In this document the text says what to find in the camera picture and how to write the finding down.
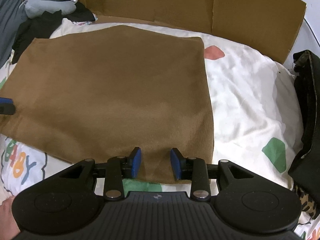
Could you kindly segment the person's hand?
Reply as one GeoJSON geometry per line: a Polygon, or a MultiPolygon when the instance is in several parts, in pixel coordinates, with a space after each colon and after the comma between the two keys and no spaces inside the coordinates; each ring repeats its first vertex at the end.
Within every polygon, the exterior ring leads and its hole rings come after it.
{"type": "Polygon", "coordinates": [[[0,239],[10,240],[20,233],[20,229],[12,214],[12,203],[15,197],[4,200],[0,206],[0,239]]]}

